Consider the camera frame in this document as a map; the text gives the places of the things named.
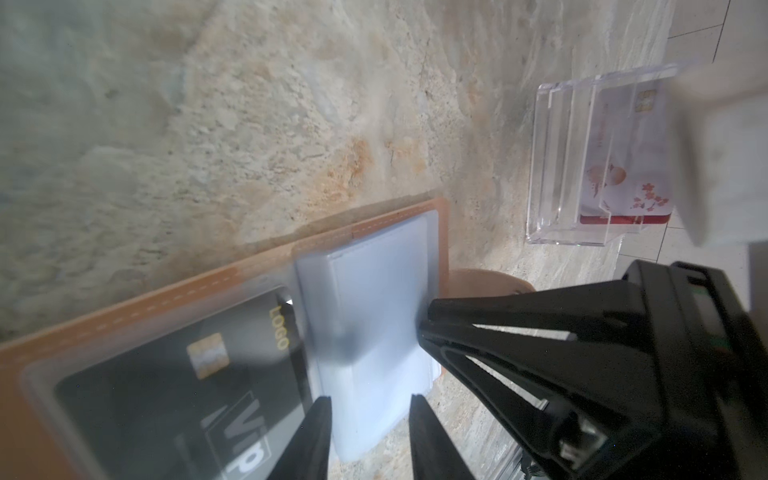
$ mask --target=marble surface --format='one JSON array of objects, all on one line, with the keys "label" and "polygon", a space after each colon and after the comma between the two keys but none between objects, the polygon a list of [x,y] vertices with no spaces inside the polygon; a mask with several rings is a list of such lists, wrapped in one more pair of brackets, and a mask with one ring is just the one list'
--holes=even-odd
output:
[{"label": "marble surface", "polygon": [[[618,244],[524,242],[534,92],[660,63],[674,0],[9,0],[0,336],[427,197],[452,266],[543,290]],[[429,396],[485,478],[511,439]],[[410,478],[404,422],[339,478]]]}]

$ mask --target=white stitching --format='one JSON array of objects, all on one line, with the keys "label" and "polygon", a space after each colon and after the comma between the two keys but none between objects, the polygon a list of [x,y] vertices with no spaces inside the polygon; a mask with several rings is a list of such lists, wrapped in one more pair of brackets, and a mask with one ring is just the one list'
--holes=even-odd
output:
[{"label": "white stitching", "polygon": [[[430,210],[430,208],[429,207],[422,207],[422,208],[419,208],[417,210],[411,210],[409,212],[411,214],[410,217],[414,217],[416,214],[420,214],[421,212],[425,212],[427,210]],[[387,220],[381,220],[381,221],[378,221],[376,223],[372,223],[372,224],[368,225],[367,227],[362,227],[359,230],[359,232],[365,232],[365,231],[371,230],[373,228],[376,228],[376,227],[378,227],[380,225],[388,225],[388,224],[395,223],[400,217],[404,217],[404,216],[405,216],[405,214],[403,214],[403,213],[394,214],[392,217],[390,217]],[[323,238],[323,239],[320,239],[320,240],[317,240],[317,241],[314,241],[314,242],[309,242],[309,243],[306,243],[304,245],[299,245],[298,247],[296,247],[293,250],[293,252],[286,252],[286,253],[283,253],[283,254],[281,254],[281,255],[279,255],[277,257],[272,257],[271,259],[262,260],[260,262],[254,263],[252,265],[245,266],[245,267],[242,268],[242,271],[243,271],[243,273],[249,273],[249,272],[252,272],[253,270],[256,270],[256,269],[258,269],[258,268],[260,268],[262,266],[265,266],[265,265],[274,265],[274,264],[278,263],[279,261],[284,260],[287,257],[291,257],[291,255],[293,255],[294,253],[300,253],[300,252],[303,252],[303,251],[306,251],[306,250],[309,250],[309,249],[313,249],[314,247],[319,247],[319,246],[322,246],[322,245],[327,245],[329,243],[332,243],[334,240],[337,240],[337,239],[339,239],[341,237],[345,237],[345,236],[350,236],[353,239],[355,238],[354,237],[354,233],[352,231],[343,231],[343,232],[337,233],[336,235],[332,235],[332,236],[327,237],[327,238]],[[214,286],[214,285],[218,285],[219,283],[222,283],[222,282],[227,282],[231,278],[232,278],[232,276],[225,276],[221,280],[214,280],[213,282],[211,282],[209,284],[205,284],[205,285],[199,286],[196,289],[192,289],[192,290],[187,291],[187,295],[192,295],[193,293],[197,292],[198,290],[204,290],[204,289],[208,288],[208,286]],[[184,295],[176,295],[173,298],[173,300],[180,300],[182,298],[184,298]],[[170,303],[169,300],[164,300],[161,303],[161,305],[167,305],[168,303]],[[146,311],[150,312],[152,310],[155,310],[156,308],[157,308],[157,304],[150,305],[150,306],[146,307]],[[131,314],[131,318],[137,317],[139,315],[140,315],[139,312],[133,312]],[[117,325],[118,323],[122,322],[123,320],[125,320],[125,317],[120,316],[120,317],[112,320],[112,323],[114,325]],[[107,325],[105,323],[102,323],[101,325],[97,326],[95,330],[103,330],[105,328],[107,328]],[[91,335],[90,332],[80,332],[76,336],[76,338],[77,339],[81,339],[81,338],[85,338],[86,336],[89,336],[89,335]],[[70,343],[70,340],[63,339],[58,344],[59,344],[59,346],[65,346],[65,345],[67,345],[69,343]],[[46,352],[49,352],[49,351],[51,351],[51,347],[46,346],[46,347],[39,348],[37,350],[37,353],[46,353]],[[16,362],[21,362],[21,361],[23,361],[23,360],[25,360],[27,358],[29,358],[29,357],[26,356],[26,355],[22,355],[22,356],[16,357],[15,361]],[[0,364],[0,369],[4,369],[4,368],[6,368],[6,366]]]}]

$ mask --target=tile grout line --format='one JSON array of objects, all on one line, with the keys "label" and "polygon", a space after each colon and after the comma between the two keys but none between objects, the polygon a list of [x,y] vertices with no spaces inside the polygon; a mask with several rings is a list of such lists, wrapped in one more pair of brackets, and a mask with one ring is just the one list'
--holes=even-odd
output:
[{"label": "tile grout line", "polygon": [[623,257],[630,257],[630,258],[637,258],[638,260],[650,260],[652,261],[652,258],[646,258],[646,257],[636,257],[635,255],[627,255],[626,253],[619,253],[619,255]]},{"label": "tile grout line", "polygon": [[725,8],[725,16],[723,17],[723,25],[720,27],[720,36],[717,37],[717,45],[715,45],[715,55],[712,56],[712,63],[717,58],[717,49],[720,47],[720,39],[723,37],[723,30],[725,30],[725,21],[728,19],[728,10],[730,9],[730,0],[728,0],[728,6]]},{"label": "tile grout line", "polygon": [[664,247],[664,238],[667,236],[667,228],[669,224],[664,225],[664,235],[661,236],[661,243],[659,243],[659,252],[656,254],[656,263],[659,263],[659,257],[661,256],[661,249]]},{"label": "tile grout line", "polygon": [[679,35],[672,35],[671,37],[667,37],[667,40],[671,38],[682,37],[683,35],[688,35],[689,33],[696,33],[697,31],[709,30],[710,28],[715,28],[715,27],[722,27],[723,23],[718,23],[717,25],[712,25],[711,27],[699,28],[698,30],[686,31],[685,33],[681,33]]}]

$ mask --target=card chip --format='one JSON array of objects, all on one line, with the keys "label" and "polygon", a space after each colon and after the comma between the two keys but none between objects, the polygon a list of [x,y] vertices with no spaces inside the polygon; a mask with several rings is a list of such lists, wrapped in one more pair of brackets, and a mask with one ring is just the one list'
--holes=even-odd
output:
[{"label": "card chip", "polygon": [[224,339],[221,333],[214,333],[187,346],[192,367],[197,378],[202,380],[213,375],[230,364],[227,349],[224,348]]},{"label": "card chip", "polygon": [[654,101],[656,100],[655,90],[645,90],[637,94],[637,102],[635,103],[635,111],[651,111],[654,109]]}]

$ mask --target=black vip card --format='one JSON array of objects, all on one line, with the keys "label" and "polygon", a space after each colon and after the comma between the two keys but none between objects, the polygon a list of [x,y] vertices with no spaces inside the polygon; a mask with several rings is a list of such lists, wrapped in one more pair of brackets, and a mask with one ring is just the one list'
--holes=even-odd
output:
[{"label": "black vip card", "polygon": [[285,289],[71,375],[56,399],[110,478],[266,478],[311,405]]}]

